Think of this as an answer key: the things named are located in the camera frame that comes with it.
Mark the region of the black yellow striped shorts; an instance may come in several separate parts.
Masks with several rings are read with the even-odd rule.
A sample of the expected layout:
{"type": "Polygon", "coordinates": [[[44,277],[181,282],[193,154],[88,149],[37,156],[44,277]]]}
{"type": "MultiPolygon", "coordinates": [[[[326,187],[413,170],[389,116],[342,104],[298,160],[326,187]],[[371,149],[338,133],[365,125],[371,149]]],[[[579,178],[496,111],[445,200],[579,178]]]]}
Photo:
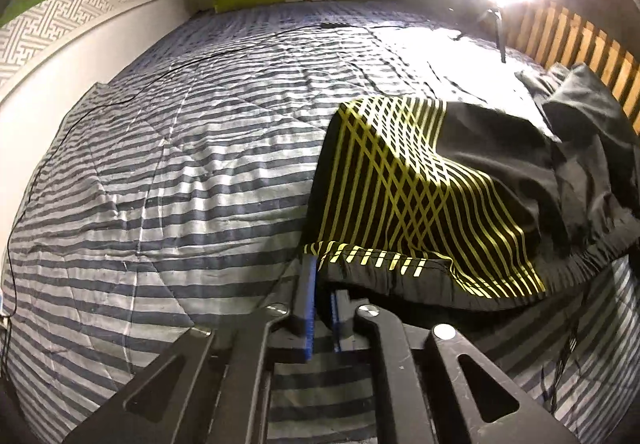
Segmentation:
{"type": "Polygon", "coordinates": [[[432,98],[341,104],[302,235],[321,276],[412,303],[520,308],[591,282],[639,239],[639,189],[593,135],[432,98]]]}

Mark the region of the striped blue white bedspread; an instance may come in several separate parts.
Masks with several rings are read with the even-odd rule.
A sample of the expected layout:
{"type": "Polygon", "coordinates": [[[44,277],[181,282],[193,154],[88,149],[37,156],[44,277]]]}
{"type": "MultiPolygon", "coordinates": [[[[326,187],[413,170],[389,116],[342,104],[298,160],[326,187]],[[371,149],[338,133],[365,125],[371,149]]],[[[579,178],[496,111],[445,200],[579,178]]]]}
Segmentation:
{"type": "MultiPolygon", "coordinates": [[[[390,2],[204,13],[168,34],[81,97],[18,210],[4,369],[21,422],[62,442],[186,331],[237,327],[273,302],[310,254],[311,187],[341,104],[465,103],[554,138],[523,70],[549,69],[390,2]]],[[[638,398],[639,239],[591,282],[499,311],[329,282],[319,263],[311,359],[274,372],[270,442],[375,435],[370,368],[335,351],[337,289],[456,327],[580,442],[604,442],[638,398]]]]}

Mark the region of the dark grey clothes pile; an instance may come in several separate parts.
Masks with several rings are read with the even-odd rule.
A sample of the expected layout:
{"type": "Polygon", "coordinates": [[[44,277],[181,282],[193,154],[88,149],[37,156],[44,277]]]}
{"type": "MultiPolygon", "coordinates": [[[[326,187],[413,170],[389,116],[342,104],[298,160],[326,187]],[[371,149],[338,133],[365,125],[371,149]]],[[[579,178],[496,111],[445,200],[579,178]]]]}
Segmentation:
{"type": "Polygon", "coordinates": [[[585,64],[516,75],[554,136],[553,172],[571,235],[639,237],[639,138],[585,64]]]}

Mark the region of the wooden slatted headboard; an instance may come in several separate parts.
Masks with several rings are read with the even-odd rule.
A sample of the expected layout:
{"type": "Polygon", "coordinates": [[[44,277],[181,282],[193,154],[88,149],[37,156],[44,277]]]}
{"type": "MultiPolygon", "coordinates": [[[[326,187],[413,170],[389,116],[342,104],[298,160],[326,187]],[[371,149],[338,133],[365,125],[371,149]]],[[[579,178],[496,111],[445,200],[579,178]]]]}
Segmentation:
{"type": "Polygon", "coordinates": [[[544,68],[588,65],[639,129],[639,60],[589,20],[552,1],[521,4],[506,12],[506,45],[544,68]]]}

